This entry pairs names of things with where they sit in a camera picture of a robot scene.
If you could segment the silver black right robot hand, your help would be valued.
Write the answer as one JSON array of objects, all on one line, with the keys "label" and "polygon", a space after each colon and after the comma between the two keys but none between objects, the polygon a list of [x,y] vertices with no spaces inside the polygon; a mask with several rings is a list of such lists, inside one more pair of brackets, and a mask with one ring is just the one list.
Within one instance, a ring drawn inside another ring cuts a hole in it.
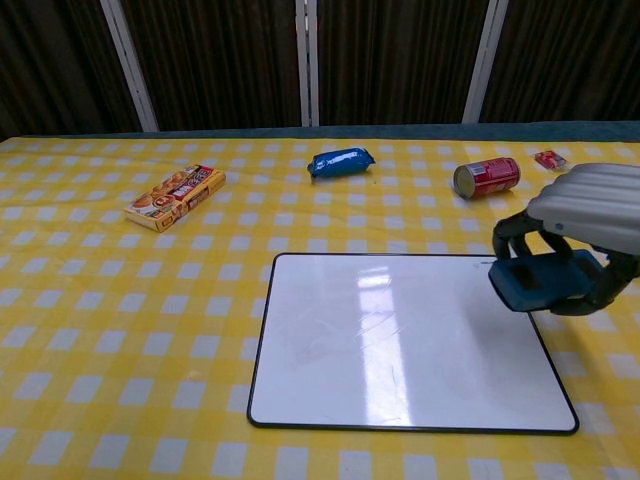
[{"label": "silver black right robot hand", "polygon": [[639,169],[581,164],[493,229],[488,277],[515,312],[586,316],[639,276]]}]

